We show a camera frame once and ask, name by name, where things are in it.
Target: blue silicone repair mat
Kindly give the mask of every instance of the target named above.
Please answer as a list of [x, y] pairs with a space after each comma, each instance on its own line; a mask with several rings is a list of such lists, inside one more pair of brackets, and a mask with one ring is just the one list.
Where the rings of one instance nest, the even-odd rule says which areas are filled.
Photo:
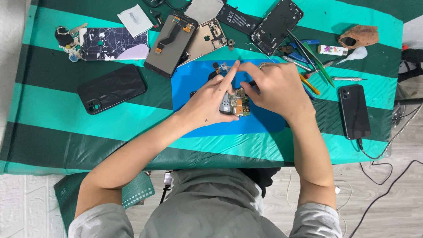
[[[173, 111], [177, 111], [184, 106], [190, 99], [190, 93], [198, 90], [207, 82], [209, 74], [214, 71], [212, 67], [214, 62], [215, 61], [194, 61], [177, 68], [171, 79]], [[228, 66], [232, 66], [235, 60], [217, 61], [219, 65], [224, 62], [226, 62]], [[245, 62], [259, 65], [262, 62], [271, 63], [272, 61], [269, 59], [241, 61], [241, 63]], [[232, 81], [232, 87], [238, 89], [240, 88], [240, 82], [251, 82], [251, 80], [251, 77], [247, 73], [238, 72]], [[198, 128], [183, 137], [279, 132], [285, 128], [285, 120], [280, 115], [254, 105], [252, 100], [250, 100], [250, 112], [250, 116], [242, 116], [239, 118], [239, 121], [230, 123], [223, 122]]]

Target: person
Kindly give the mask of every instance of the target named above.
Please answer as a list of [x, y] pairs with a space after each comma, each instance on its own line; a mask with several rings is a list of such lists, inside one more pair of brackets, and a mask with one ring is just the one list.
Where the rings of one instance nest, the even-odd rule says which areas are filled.
[[[179, 111], [88, 173], [80, 186], [69, 237], [133, 238], [121, 205], [121, 188], [184, 134], [213, 123], [238, 120], [235, 115], [221, 114], [219, 105], [226, 91], [233, 93], [231, 82], [239, 71], [247, 72], [257, 83], [257, 90], [241, 83], [254, 104], [280, 114], [292, 129], [301, 189], [289, 237], [342, 237], [329, 153], [296, 66], [267, 64], [259, 69], [239, 61], [225, 77], [218, 75], [208, 81]], [[140, 237], [286, 237], [262, 216], [262, 189], [240, 169], [187, 169], [171, 175], [172, 191], [151, 214]]]

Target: phone battery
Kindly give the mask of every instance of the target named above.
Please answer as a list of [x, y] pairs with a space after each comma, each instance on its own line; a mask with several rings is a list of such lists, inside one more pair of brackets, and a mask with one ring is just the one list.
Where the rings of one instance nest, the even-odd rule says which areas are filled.
[[255, 27], [258, 25], [258, 20], [236, 10], [228, 4], [223, 5], [216, 18], [249, 36], [251, 36]]

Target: keychain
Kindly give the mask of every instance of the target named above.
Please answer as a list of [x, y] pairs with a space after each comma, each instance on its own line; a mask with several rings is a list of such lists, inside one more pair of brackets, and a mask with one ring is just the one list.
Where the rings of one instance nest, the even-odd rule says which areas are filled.
[[59, 26], [55, 31], [55, 38], [59, 42], [59, 48], [62, 48], [66, 53], [69, 54], [69, 60], [72, 62], [77, 62], [81, 58], [80, 50], [76, 49], [79, 45], [78, 41], [78, 32], [81, 28], [86, 27], [88, 24], [84, 23], [78, 27], [69, 30], [65, 26]]

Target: black smartphone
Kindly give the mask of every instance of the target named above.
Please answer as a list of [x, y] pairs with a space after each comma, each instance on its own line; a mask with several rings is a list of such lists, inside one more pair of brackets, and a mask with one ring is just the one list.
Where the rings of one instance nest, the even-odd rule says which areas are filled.
[[363, 86], [354, 84], [338, 89], [345, 135], [349, 140], [370, 136], [370, 122], [367, 113]]
[[78, 95], [91, 114], [107, 110], [147, 91], [138, 68], [129, 64], [91, 80], [77, 88]]
[[292, 1], [281, 0], [254, 30], [251, 40], [264, 54], [271, 56], [297, 25], [304, 12]]
[[169, 15], [144, 67], [165, 78], [171, 78], [197, 27], [198, 22], [185, 15], [176, 12]]

